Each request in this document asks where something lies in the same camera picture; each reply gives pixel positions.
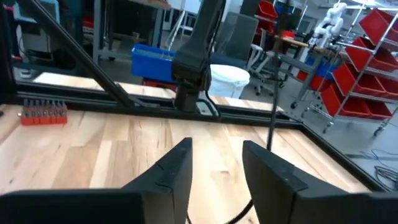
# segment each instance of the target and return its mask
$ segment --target blue plastic container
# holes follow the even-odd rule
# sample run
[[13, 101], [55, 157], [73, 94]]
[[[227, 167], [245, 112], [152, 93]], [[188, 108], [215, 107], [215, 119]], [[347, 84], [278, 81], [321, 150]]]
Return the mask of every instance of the blue plastic container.
[[160, 82], [172, 80], [172, 60], [175, 52], [143, 44], [135, 44], [131, 50], [131, 74]]
[[[308, 57], [307, 60], [305, 61], [305, 63], [307, 65], [313, 65], [315, 63], [315, 59], [312, 57]], [[329, 67], [330, 67], [329, 63], [321, 62], [319, 64], [317, 72], [315, 74], [322, 78], [326, 77], [327, 80], [333, 80], [333, 75], [328, 74]], [[330, 72], [334, 72], [337, 68], [338, 68], [338, 66], [336, 66], [336, 65], [332, 66], [330, 68]]]

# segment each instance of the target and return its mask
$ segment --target wooden tabletop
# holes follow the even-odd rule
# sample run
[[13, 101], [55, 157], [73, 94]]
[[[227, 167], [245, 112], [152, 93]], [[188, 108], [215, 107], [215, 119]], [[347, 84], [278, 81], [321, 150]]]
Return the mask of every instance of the wooden tabletop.
[[[97, 88], [87, 78], [43, 74], [36, 82]], [[128, 92], [169, 97], [169, 90], [123, 84]], [[219, 98], [251, 108], [265, 103]], [[3, 105], [0, 118], [0, 192], [19, 189], [121, 187], [185, 137], [193, 137], [188, 213], [193, 223], [225, 223], [249, 202], [242, 143], [265, 146], [268, 128], [69, 111], [68, 123], [20, 126], [20, 106]], [[349, 192], [368, 191], [297, 130], [277, 129], [273, 152], [309, 174]], [[258, 223], [252, 209], [240, 223]]]

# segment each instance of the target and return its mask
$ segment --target floor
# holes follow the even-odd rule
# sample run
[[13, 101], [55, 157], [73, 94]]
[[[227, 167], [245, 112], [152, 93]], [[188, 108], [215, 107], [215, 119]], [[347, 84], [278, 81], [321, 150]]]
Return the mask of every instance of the floor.
[[[166, 40], [167, 35], [163, 35], [162, 42]], [[177, 39], [172, 50], [179, 48], [182, 44]], [[101, 60], [101, 68], [115, 81], [124, 83], [141, 84], [141, 78], [131, 75], [131, 62], [122, 60]], [[301, 119], [303, 110], [308, 106], [310, 100], [316, 96], [311, 93], [307, 95], [305, 101], [298, 103], [298, 107], [294, 110], [290, 108], [290, 104], [295, 100], [302, 84], [297, 80], [290, 78], [280, 91], [279, 106], [291, 116]], [[272, 102], [272, 96], [268, 92], [263, 91], [260, 96], [256, 96], [253, 85], [248, 85], [242, 95], [242, 99]], [[396, 144], [396, 136], [398, 133], [398, 116], [391, 120], [378, 137], [373, 137], [373, 132], [378, 128], [378, 124], [372, 123], [349, 123], [346, 121], [336, 121], [326, 134], [323, 134], [323, 128], [327, 124], [327, 119], [322, 115], [309, 111], [302, 119], [303, 122], [337, 148], [343, 154], [346, 154], [363, 170], [373, 177], [379, 179], [385, 186], [393, 189], [394, 183], [391, 180], [384, 179], [376, 174], [378, 166], [384, 166], [394, 171], [398, 170], [398, 148]]]

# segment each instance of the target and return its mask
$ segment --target desk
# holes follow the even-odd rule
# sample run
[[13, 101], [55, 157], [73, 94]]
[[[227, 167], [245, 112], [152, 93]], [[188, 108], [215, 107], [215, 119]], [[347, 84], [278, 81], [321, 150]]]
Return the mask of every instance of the desk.
[[[44, 73], [35, 82], [97, 88], [89, 78]], [[170, 97], [171, 91], [123, 84], [126, 91]], [[267, 109], [267, 103], [215, 98], [218, 103]], [[66, 125], [19, 125], [20, 106], [0, 118], [0, 192], [18, 189], [121, 187], [184, 137], [193, 137], [189, 215], [220, 224], [237, 215], [250, 194], [242, 142], [265, 146], [268, 128], [69, 111]], [[349, 192], [368, 191], [300, 131], [277, 129], [273, 151], [308, 173]], [[240, 223], [258, 223], [252, 209]]]
[[[112, 0], [105, 0], [105, 3], [110, 6], [110, 2]], [[159, 41], [160, 35], [161, 35], [161, 25], [163, 22], [163, 10], [170, 9], [170, 5], [167, 3], [166, 0], [125, 0], [125, 1], [131, 1], [131, 2], [136, 2], [139, 4], [143, 4], [146, 6], [154, 7], [156, 8], [156, 13], [155, 13], [155, 24], [154, 24], [154, 32], [152, 33], [152, 40], [150, 41], [152, 45], [157, 46], [157, 43]], [[119, 54], [117, 52], [112, 51], [112, 41], [110, 41], [108, 49], [102, 48], [101, 43], [103, 41], [103, 0], [94, 0], [94, 40], [93, 40], [93, 60], [95, 63], [98, 64], [98, 60], [100, 56], [104, 57], [109, 57], [109, 58], [120, 58], [120, 59], [126, 59], [126, 60], [131, 60], [131, 54]], [[110, 17], [113, 17], [112, 9], [108, 10], [107, 13], [105, 13], [105, 17], [107, 17], [106, 20], [109, 20]], [[112, 31], [112, 25], [107, 24], [109, 32], [113, 33]]]

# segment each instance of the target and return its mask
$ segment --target white bucket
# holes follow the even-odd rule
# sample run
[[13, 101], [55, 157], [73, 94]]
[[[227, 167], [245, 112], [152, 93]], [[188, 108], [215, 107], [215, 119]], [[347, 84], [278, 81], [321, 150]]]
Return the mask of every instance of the white bucket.
[[229, 65], [210, 65], [209, 95], [239, 98], [250, 82], [250, 74], [242, 68]]

